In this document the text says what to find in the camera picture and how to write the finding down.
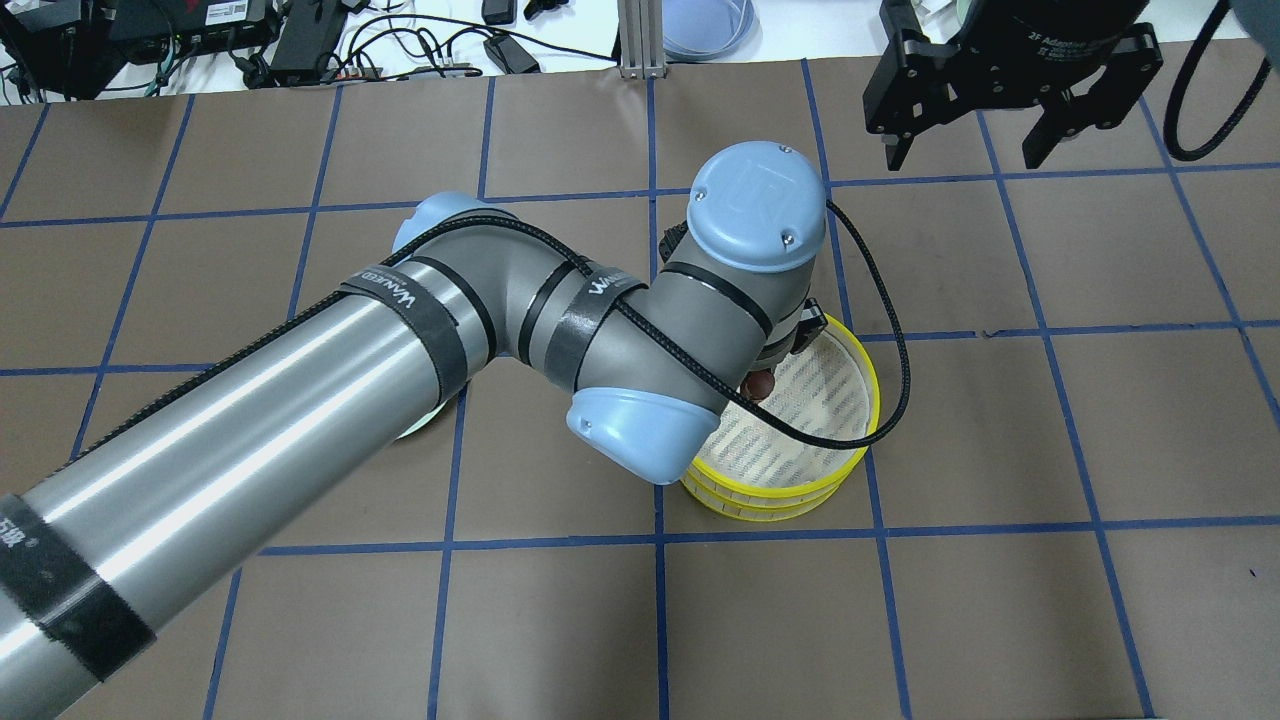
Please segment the yellow basket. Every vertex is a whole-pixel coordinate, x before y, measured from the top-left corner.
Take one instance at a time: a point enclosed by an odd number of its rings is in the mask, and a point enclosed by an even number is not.
[[[881,410],[879,380],[872,359],[854,333],[831,315],[827,315],[827,329],[823,334],[849,354],[863,377],[868,400],[865,433],[870,433],[879,424]],[[776,523],[797,518],[822,505],[840,488],[864,455],[867,448],[858,448],[835,471],[813,480],[786,487],[760,487],[730,478],[712,468],[703,459],[703,454],[699,454],[681,478],[681,483],[699,502],[721,515],[751,523]]]

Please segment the white label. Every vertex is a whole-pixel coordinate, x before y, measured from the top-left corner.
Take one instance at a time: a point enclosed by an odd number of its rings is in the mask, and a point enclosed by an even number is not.
[[[209,12],[205,14],[205,24],[238,23],[246,17],[248,17],[248,0],[218,3],[209,6]]]

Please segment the silver robot arm tube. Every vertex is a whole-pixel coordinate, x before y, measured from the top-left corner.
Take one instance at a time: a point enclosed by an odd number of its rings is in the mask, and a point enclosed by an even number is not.
[[[727,401],[614,311],[617,299],[736,384],[791,347],[824,242],[823,199],[812,165],[788,147],[722,151],[695,179],[689,233],[652,288],[594,264],[585,277],[502,227],[503,210],[456,193],[429,199],[401,240],[451,218],[494,224],[445,232],[390,272],[357,273],[444,318],[426,334],[385,297],[346,296],[5,498],[0,510],[20,507],[35,524],[19,537],[20,519],[0,512],[0,717],[54,716],[145,647],[108,647],[115,655],[93,662],[95,635],[118,629],[77,624],[92,616],[77,615],[86,605],[105,594],[159,630],[497,354],[572,392],[567,423],[582,439],[650,482],[677,480]],[[64,569],[14,575],[40,568],[54,544],[87,575],[35,610],[32,597]]]

